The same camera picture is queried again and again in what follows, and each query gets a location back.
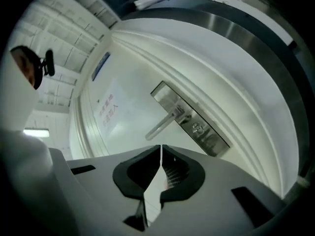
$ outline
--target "white ceiling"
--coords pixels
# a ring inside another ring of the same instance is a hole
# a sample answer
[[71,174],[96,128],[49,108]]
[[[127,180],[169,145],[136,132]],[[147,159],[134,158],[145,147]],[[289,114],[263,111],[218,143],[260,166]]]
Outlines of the white ceiling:
[[68,113],[73,91],[84,64],[103,36],[117,21],[102,0],[34,0],[11,35],[9,49],[25,45],[41,58],[54,53],[56,73],[44,77],[38,88],[39,102],[28,128],[48,128],[47,146],[60,149],[67,160],[69,149]]

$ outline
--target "ceiling light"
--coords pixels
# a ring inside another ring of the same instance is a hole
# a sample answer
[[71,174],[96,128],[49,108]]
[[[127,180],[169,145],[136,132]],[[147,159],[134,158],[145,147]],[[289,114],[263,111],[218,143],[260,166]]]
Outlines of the ceiling light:
[[24,134],[28,136],[34,137],[49,137],[49,130],[48,129],[24,129]]

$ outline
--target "door handle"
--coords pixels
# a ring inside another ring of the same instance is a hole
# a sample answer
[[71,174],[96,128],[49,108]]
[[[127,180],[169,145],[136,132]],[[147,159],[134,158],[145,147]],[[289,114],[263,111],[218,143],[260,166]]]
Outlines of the door handle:
[[183,115],[185,110],[180,106],[176,106],[166,117],[164,117],[153,129],[146,134],[146,140],[150,141],[157,136],[163,129],[165,129],[173,120]]

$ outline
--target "ceiling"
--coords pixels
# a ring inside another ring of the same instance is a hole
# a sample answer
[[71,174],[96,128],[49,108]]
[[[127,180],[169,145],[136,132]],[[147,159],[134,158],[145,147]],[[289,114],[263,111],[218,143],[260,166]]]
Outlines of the ceiling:
[[16,24],[9,50],[25,45],[40,58],[48,49],[54,53],[55,75],[45,76],[38,88],[39,102],[26,128],[47,128],[48,147],[60,149],[67,160],[68,113],[84,64],[119,18],[102,0],[34,0]]

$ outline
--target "fluorescent light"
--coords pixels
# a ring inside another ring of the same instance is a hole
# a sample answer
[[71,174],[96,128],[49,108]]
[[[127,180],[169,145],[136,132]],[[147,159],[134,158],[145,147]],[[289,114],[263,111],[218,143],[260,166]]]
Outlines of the fluorescent light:
[[24,129],[24,134],[28,136],[34,137],[49,137],[49,130],[48,129]]

